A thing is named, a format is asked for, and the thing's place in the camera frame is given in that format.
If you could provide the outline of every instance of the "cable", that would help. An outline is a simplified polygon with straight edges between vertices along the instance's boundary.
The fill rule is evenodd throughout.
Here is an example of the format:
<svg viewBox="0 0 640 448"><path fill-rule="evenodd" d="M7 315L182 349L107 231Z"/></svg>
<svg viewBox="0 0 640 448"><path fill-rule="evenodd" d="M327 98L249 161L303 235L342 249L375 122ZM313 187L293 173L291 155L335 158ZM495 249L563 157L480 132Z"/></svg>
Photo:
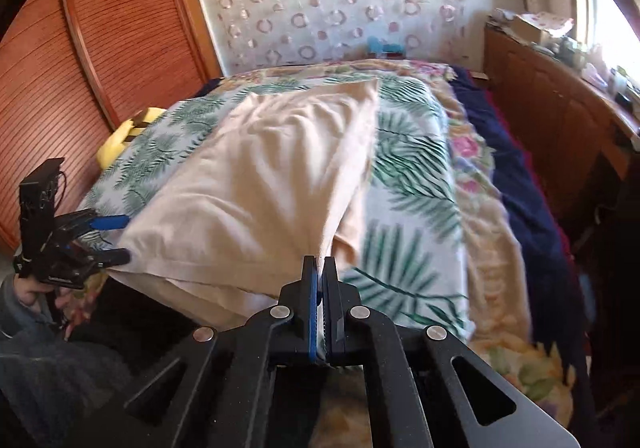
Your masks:
<svg viewBox="0 0 640 448"><path fill-rule="evenodd" d="M60 207L60 204L62 203L62 200L65 198L65 192L66 192L66 173L64 173L62 170L60 170L60 173L58 174L58 177L62 176L62 178L65 180L65 186L62 189L62 194L60 194L60 199L58 199L58 204L56 205L56 207L54 208L54 212L58 211L58 208Z"/></svg>

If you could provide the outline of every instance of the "leaf-patterned bed sheet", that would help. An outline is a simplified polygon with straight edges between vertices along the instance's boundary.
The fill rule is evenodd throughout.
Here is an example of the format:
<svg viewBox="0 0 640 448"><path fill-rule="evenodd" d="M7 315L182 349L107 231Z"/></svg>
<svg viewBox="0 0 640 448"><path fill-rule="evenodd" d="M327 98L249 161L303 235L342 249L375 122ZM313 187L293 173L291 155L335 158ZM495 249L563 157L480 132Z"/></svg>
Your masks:
<svg viewBox="0 0 640 448"><path fill-rule="evenodd" d="M447 116L420 75L406 62L362 61L232 77L207 96L178 102L150 124L79 208L134 217L249 92L273 94L377 77L380 112L366 199L367 232L358 266L340 278L356 285L364 305L398 325L438 324L467 339L472 324ZM108 249L119 234L94 232L83 240L91 248Z"/></svg>

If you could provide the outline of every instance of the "metal bolt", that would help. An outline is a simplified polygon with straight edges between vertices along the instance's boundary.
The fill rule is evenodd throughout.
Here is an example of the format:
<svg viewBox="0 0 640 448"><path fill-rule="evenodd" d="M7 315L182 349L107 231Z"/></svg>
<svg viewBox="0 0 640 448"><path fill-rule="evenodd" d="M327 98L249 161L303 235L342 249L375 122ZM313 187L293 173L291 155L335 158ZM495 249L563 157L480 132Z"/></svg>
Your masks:
<svg viewBox="0 0 640 448"><path fill-rule="evenodd" d="M271 316L274 318L286 318L289 313L290 310L286 305L276 305L271 308Z"/></svg>
<svg viewBox="0 0 640 448"><path fill-rule="evenodd" d="M447 330L439 325L432 325L427 329L427 336L432 340L444 340L447 337Z"/></svg>
<svg viewBox="0 0 640 448"><path fill-rule="evenodd" d="M351 316L353 316L354 318L363 319L369 318L371 311L363 305L357 305L355 307L352 307L349 313L351 313Z"/></svg>
<svg viewBox="0 0 640 448"><path fill-rule="evenodd" d="M193 332L193 339L196 342L208 342L213 338L214 332L211 327L198 327Z"/></svg>

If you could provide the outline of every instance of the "yellow plush toy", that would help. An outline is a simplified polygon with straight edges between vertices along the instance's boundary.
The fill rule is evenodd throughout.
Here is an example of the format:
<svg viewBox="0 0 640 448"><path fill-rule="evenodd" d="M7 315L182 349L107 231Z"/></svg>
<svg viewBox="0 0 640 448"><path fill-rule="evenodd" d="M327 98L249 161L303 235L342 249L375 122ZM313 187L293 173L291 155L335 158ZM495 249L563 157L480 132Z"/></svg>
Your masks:
<svg viewBox="0 0 640 448"><path fill-rule="evenodd" d="M102 170L106 170L121 155L136 136L159 117L166 109L149 107L137 113L130 120L124 121L107 141L98 149L96 158Z"/></svg>

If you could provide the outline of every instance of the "navy blue blanket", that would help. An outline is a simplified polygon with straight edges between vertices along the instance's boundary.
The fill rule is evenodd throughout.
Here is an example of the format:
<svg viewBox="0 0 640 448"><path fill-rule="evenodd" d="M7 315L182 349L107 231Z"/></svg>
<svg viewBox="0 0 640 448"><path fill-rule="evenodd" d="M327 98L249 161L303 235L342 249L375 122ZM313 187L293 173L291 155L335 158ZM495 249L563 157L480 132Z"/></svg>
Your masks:
<svg viewBox="0 0 640 448"><path fill-rule="evenodd" d="M466 70L454 67L451 82L469 121L495 150L494 185L502 194L513 234L522 246L533 339L547 349L556 342L563 363L575 367L574 416L570 430L582 448L601 446L584 357L584 311L577 280L545 198L527 168L522 149L500 122L484 91Z"/></svg>

